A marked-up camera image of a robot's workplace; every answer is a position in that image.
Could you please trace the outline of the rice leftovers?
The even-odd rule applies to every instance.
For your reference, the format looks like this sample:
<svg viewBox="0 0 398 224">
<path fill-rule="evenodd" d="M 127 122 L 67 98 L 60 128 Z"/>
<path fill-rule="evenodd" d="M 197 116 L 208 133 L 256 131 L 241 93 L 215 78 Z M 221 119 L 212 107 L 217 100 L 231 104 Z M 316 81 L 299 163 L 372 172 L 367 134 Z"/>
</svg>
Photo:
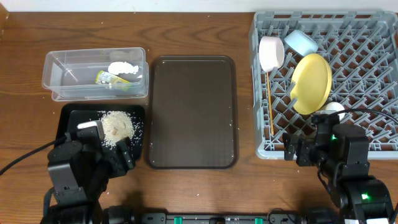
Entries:
<svg viewBox="0 0 398 224">
<path fill-rule="evenodd" d="M 103 125 L 103 146 L 115 147 L 116 143 L 124 138 L 138 141 L 142 138 L 143 122 L 125 111 L 100 111 L 100 121 Z"/>
</svg>

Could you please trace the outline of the white green cup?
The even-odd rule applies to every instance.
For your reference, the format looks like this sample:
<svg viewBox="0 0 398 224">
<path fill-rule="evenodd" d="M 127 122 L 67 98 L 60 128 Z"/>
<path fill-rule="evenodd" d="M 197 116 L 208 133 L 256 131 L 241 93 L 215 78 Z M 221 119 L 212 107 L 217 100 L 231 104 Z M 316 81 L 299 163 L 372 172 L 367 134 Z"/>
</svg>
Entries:
<svg viewBox="0 0 398 224">
<path fill-rule="evenodd" d="M 338 102 L 330 102 L 325 106 L 321 107 L 316 114 L 332 114 L 334 112 L 339 112 L 345 110 L 344 106 Z"/>
</svg>

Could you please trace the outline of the yellow plate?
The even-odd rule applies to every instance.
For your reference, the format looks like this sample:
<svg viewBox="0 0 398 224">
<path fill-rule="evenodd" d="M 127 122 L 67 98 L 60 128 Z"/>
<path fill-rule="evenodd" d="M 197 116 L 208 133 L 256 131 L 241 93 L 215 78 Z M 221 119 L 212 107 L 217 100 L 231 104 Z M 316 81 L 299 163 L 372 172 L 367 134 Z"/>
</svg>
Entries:
<svg viewBox="0 0 398 224">
<path fill-rule="evenodd" d="M 314 113 L 324 105 L 330 94 L 331 67 L 321 55 L 309 54 L 294 69 L 292 83 L 294 87 L 290 98 L 297 100 L 294 110 L 304 115 Z"/>
</svg>

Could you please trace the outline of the wooden chopstick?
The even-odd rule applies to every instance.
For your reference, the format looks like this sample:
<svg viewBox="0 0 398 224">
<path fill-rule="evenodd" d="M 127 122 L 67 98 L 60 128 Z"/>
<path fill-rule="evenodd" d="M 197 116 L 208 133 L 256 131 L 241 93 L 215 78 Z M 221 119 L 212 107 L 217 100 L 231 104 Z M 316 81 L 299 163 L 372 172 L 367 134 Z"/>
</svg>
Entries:
<svg viewBox="0 0 398 224">
<path fill-rule="evenodd" d="M 270 131 L 271 135 L 274 135 L 274 123 L 273 123 L 273 115 L 272 115 L 272 100 L 271 100 L 271 84 L 269 78 L 269 72 L 266 72 L 266 81 L 267 81 L 267 100 L 268 100 L 268 109 L 269 109 L 269 122 L 270 122 Z"/>
</svg>

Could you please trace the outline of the yellow green wrapper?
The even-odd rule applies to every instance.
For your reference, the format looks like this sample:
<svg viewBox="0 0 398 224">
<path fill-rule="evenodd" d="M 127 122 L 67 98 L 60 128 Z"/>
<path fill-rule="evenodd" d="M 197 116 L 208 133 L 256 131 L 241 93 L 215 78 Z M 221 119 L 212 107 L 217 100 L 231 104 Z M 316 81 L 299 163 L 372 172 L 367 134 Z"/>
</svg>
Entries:
<svg viewBox="0 0 398 224">
<path fill-rule="evenodd" d="M 95 78 L 95 83 L 100 85 L 107 85 L 109 88 L 120 89 L 127 91 L 130 87 L 130 82 L 113 75 L 112 73 L 100 70 Z"/>
</svg>

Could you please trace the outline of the white tissue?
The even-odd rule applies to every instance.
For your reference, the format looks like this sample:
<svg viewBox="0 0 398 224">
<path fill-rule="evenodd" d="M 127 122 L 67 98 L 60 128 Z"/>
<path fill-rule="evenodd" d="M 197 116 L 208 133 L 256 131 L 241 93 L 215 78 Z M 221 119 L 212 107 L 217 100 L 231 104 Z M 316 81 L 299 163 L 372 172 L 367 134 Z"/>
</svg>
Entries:
<svg viewBox="0 0 398 224">
<path fill-rule="evenodd" d="M 113 75 L 136 74 L 139 71 L 138 65 L 131 65 L 128 62 L 112 62 L 108 67 L 108 72 Z"/>
</svg>

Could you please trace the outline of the pink bowl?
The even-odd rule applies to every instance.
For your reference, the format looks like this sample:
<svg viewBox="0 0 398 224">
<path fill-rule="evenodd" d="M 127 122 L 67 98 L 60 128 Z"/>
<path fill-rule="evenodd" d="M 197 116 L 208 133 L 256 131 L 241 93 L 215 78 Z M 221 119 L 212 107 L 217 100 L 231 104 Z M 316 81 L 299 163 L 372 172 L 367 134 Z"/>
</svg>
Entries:
<svg viewBox="0 0 398 224">
<path fill-rule="evenodd" d="M 265 72 L 280 68 L 284 63 L 284 45 L 278 37 L 262 37 L 259 43 L 259 61 Z"/>
</svg>

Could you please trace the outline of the light blue bowl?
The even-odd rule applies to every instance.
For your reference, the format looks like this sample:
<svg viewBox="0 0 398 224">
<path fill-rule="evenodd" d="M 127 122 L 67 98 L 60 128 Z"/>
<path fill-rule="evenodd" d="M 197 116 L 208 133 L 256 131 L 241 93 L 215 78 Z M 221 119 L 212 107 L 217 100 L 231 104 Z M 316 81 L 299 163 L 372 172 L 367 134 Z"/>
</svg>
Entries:
<svg viewBox="0 0 398 224">
<path fill-rule="evenodd" d="M 292 50 L 303 57 L 315 54 L 318 50 L 318 44 L 300 30 L 293 30 L 284 38 L 284 41 Z"/>
</svg>

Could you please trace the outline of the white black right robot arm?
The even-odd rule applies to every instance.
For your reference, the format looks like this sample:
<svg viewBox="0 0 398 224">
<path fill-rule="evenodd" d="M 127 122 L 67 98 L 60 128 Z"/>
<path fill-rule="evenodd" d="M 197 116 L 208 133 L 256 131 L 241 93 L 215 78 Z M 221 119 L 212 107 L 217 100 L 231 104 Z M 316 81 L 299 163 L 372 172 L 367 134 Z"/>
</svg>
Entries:
<svg viewBox="0 0 398 224">
<path fill-rule="evenodd" d="M 322 210 L 308 212 L 302 223 L 394 223 L 393 206 L 386 185 L 370 175 L 369 139 L 355 124 L 340 122 L 337 112 L 316 114 L 314 137 L 285 133 L 284 159 L 300 167 L 315 166 L 338 214 Z"/>
</svg>

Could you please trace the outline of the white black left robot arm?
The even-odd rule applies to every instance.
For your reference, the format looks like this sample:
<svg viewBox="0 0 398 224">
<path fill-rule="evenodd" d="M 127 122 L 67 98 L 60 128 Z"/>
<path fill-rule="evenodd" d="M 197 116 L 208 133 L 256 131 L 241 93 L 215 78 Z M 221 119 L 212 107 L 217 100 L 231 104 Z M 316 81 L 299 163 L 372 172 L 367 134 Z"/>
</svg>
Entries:
<svg viewBox="0 0 398 224">
<path fill-rule="evenodd" d="M 103 151 L 99 138 L 66 140 L 48 154 L 53 187 L 45 194 L 41 223 L 134 223 L 132 209 L 123 205 L 101 208 L 99 198 L 110 179 L 134 168 L 131 140 Z"/>
</svg>

